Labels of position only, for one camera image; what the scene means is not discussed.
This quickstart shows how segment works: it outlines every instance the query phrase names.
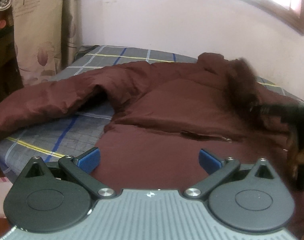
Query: bed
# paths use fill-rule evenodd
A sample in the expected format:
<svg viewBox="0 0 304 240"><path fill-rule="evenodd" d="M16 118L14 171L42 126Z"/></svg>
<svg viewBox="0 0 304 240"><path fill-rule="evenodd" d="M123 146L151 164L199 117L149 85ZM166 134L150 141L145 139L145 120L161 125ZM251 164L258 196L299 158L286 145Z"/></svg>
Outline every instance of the bed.
<svg viewBox="0 0 304 240"><path fill-rule="evenodd" d="M142 60L151 64L194 63L197 59L149 49L97 46L54 76L52 80L66 79L93 69ZM257 77L257 82L269 90L290 96L304 104L303 100L264 78ZM33 156L41 156L46 162L56 161L64 155L77 156L95 145L113 113L109 102L102 99L95 105L84 106L73 116L21 129L0 142L0 167L8 179L14 182Z"/></svg>

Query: ribbed gray surface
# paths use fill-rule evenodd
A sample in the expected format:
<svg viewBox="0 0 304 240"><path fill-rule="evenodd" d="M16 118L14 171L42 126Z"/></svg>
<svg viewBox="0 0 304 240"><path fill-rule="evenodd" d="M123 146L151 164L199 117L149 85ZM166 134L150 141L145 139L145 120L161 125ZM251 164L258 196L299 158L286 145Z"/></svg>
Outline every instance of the ribbed gray surface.
<svg viewBox="0 0 304 240"><path fill-rule="evenodd" d="M6 240L294 240L285 229L262 236L225 228L200 201L176 190L124 190L112 200L100 200L81 223L64 231L35 234L13 229Z"/></svg>

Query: metal screw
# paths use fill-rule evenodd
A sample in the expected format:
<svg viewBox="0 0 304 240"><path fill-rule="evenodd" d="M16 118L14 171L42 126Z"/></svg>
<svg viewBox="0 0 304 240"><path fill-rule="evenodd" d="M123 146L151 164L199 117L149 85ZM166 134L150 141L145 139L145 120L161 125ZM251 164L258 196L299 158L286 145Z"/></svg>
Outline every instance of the metal screw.
<svg viewBox="0 0 304 240"><path fill-rule="evenodd" d="M201 194L201 191L198 188L188 188L185 190L185 194L191 197L196 197Z"/></svg>
<svg viewBox="0 0 304 240"><path fill-rule="evenodd" d="M98 194L102 197L110 197L114 194L114 190L111 188L102 188L98 191Z"/></svg>

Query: gray plaid bedsheet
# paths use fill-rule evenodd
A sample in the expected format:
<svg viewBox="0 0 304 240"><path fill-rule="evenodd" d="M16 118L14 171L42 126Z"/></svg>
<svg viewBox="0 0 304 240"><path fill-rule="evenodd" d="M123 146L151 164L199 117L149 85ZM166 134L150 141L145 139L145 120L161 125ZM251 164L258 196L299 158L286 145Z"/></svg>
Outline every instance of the gray plaid bedsheet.
<svg viewBox="0 0 304 240"><path fill-rule="evenodd" d="M66 79L96 68L141 60L148 63L196 62L195 58L156 50L98 46L52 80ZM304 103L266 79L258 77L257 81L274 92ZM77 156L95 145L113 113L111 105L106 101L89 106L70 117L21 129L0 142L0 167L9 180L14 182L33 156L41 156L45 162L56 161L64 155Z"/></svg>

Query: blue gripper pad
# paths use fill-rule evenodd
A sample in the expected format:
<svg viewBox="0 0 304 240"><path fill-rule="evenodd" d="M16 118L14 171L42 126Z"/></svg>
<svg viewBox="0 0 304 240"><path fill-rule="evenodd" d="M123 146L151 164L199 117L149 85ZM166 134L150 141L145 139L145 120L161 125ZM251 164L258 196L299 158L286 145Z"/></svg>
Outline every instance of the blue gripper pad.
<svg viewBox="0 0 304 240"><path fill-rule="evenodd" d="M209 174L216 172L223 167L224 161L214 154L201 149L199 152L199 164Z"/></svg>
<svg viewBox="0 0 304 240"><path fill-rule="evenodd" d="M85 153L75 157L75 165L81 170L90 174L99 164L101 160L100 150L93 147Z"/></svg>

